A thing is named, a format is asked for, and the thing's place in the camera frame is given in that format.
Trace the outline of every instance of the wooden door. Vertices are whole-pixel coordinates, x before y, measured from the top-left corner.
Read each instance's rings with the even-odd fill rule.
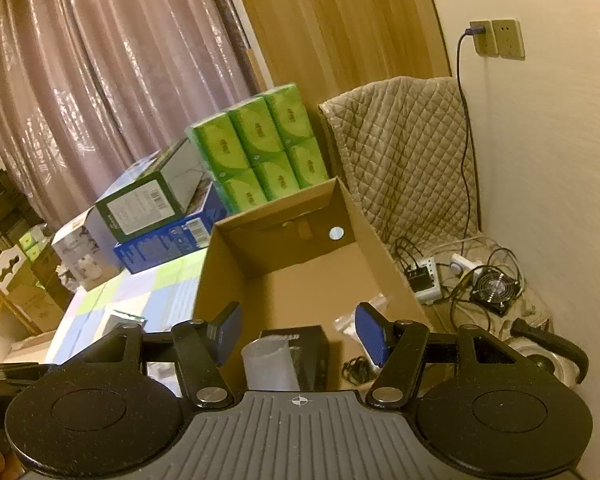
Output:
[[[295,82],[323,153],[317,105],[396,75],[450,74],[433,0],[243,0],[275,84]]]

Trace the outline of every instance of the beige quilted blanket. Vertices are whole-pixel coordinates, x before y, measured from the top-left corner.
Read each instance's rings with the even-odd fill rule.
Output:
[[[332,168],[340,168],[383,242],[405,235],[425,249],[462,237],[466,125],[455,79],[395,77],[345,92],[320,109],[333,133]],[[471,235],[477,232],[477,187],[470,147],[464,174]]]

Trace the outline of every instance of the blue gripper pad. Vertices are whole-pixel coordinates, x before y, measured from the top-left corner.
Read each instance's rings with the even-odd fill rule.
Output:
[[[207,336],[211,339],[212,358],[216,365],[223,365],[242,333],[242,306],[230,303],[207,327]]]
[[[364,306],[359,304],[356,307],[356,333],[374,364],[376,366],[384,366],[389,358],[389,347],[384,340],[384,330],[381,321],[376,319],[376,316],[369,309],[373,309],[375,314],[382,317],[371,305]]]

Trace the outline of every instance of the green and white box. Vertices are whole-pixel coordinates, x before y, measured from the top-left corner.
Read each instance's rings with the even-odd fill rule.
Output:
[[[298,181],[285,152],[253,168],[265,196],[269,200],[290,195],[300,190]]]
[[[318,140],[315,137],[292,146],[287,153],[301,189],[329,179]]]
[[[205,174],[188,139],[138,160],[95,203],[120,243],[182,218]]]
[[[277,86],[261,95],[269,106],[285,148],[314,136],[309,116],[295,83]]]
[[[264,97],[252,97],[227,111],[252,166],[284,151]]]
[[[253,170],[245,170],[222,184],[233,213],[241,213],[267,202]]]
[[[225,182],[250,168],[247,155],[226,112],[212,115],[187,128],[216,179]]]

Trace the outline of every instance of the fan grille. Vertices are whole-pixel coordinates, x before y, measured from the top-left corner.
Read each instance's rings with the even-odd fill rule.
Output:
[[[516,280],[502,272],[483,272],[474,285],[473,293],[488,303],[506,303],[516,297]]]

